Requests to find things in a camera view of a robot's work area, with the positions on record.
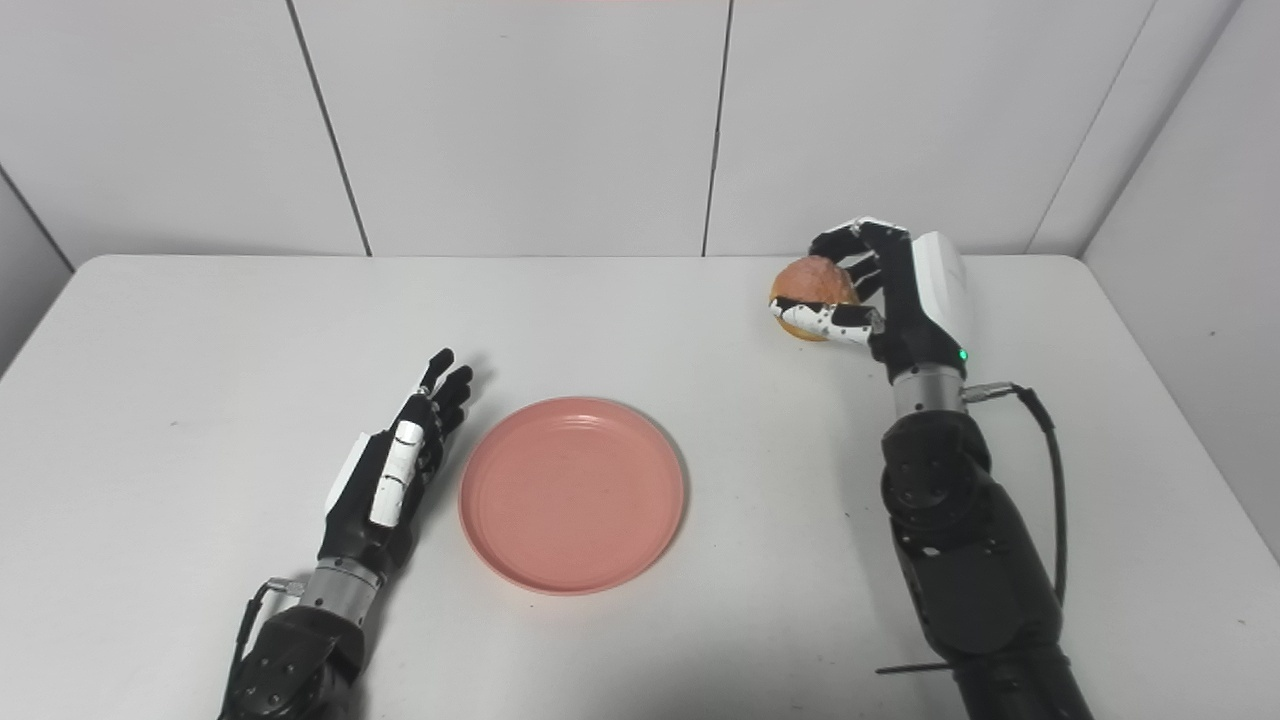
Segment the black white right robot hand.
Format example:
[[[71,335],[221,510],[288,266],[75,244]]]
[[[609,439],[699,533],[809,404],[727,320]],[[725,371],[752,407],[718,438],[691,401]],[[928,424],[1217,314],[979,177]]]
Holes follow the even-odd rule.
[[[863,345],[890,379],[938,365],[966,378],[972,301],[955,243],[932,231],[859,217],[818,234],[801,264],[809,275],[844,291],[773,288],[769,309],[788,332],[806,340]]]

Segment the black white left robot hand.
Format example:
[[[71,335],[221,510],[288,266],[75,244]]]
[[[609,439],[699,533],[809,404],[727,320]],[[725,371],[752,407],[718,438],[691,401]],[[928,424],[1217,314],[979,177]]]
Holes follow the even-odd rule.
[[[415,518],[465,419],[474,370],[443,348],[390,425],[357,438],[326,501],[317,559],[397,574],[415,542]]]

